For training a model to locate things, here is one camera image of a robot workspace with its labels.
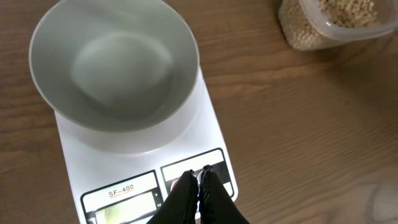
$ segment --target clear container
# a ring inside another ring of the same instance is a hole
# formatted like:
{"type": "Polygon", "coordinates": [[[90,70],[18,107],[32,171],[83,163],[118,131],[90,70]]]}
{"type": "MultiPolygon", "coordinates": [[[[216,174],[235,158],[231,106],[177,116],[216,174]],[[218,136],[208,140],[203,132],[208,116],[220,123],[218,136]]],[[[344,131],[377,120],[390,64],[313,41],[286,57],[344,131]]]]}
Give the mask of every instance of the clear container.
{"type": "Polygon", "coordinates": [[[369,27],[345,28],[332,23],[328,14],[320,9],[320,0],[283,0],[278,17],[285,38],[294,49],[325,49],[380,37],[398,29],[398,0],[371,1],[374,3],[372,10],[377,12],[377,24],[369,27]]]}

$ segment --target wooden table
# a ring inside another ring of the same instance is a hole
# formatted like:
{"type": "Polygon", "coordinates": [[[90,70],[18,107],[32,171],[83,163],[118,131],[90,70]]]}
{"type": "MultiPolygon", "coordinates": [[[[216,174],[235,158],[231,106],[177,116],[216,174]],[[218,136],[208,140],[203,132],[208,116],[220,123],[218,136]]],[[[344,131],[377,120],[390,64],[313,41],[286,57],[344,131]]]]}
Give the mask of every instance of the wooden table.
{"type": "MultiPolygon", "coordinates": [[[[78,223],[27,53],[55,0],[0,1],[0,223],[78,223]]],[[[398,223],[398,35],[296,52],[278,1],[170,0],[191,25],[251,223],[398,223]]]]}

